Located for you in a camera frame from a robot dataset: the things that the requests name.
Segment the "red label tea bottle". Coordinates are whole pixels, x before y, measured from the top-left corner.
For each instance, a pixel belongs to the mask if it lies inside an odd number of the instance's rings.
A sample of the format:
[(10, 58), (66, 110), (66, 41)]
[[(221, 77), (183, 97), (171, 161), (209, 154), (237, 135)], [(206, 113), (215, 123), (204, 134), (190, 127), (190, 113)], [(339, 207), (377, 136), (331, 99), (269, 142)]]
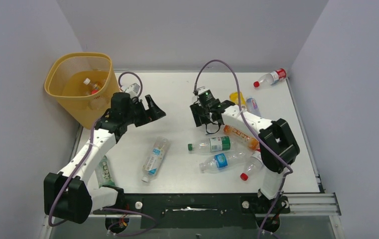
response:
[(83, 81), (81, 91), (84, 96), (90, 96), (100, 91), (102, 87), (103, 87), (103, 84), (101, 82), (92, 81), (89, 78), (86, 78)]

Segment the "red white label water bottle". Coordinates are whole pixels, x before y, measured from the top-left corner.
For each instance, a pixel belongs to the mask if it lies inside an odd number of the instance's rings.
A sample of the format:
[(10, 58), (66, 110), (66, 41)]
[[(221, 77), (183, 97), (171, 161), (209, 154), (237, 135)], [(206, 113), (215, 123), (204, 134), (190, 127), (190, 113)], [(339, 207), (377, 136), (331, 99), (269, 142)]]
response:
[(101, 90), (107, 91), (109, 89), (110, 79), (109, 78), (103, 79), (101, 83), (102, 83)]

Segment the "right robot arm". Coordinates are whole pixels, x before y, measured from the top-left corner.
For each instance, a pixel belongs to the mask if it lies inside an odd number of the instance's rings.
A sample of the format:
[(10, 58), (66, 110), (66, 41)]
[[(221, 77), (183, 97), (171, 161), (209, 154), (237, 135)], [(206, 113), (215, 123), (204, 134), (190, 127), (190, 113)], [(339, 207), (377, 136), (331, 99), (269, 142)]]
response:
[(231, 126), (259, 141), (261, 159), (266, 167), (258, 199), (259, 208), (266, 213), (278, 206), (277, 197), (285, 176), (292, 172), (290, 165), (300, 153), (298, 143), (284, 119), (261, 118), (239, 105), (220, 101), (205, 87), (194, 91), (195, 102), (190, 106), (196, 126), (217, 124)]

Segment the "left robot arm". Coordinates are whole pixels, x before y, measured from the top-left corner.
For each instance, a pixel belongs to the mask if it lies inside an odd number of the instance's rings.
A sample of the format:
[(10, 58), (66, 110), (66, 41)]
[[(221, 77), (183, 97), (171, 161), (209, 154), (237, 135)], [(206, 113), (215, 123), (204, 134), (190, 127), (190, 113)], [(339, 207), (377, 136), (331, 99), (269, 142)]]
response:
[(48, 173), (43, 182), (44, 211), (49, 225), (52, 218), (82, 224), (96, 210), (118, 203), (123, 190), (116, 186), (88, 189), (88, 181), (104, 156), (127, 132), (129, 125), (136, 127), (166, 116), (150, 95), (142, 100), (129, 93), (114, 93), (111, 106), (94, 123), (90, 138), (75, 157), (58, 173)]

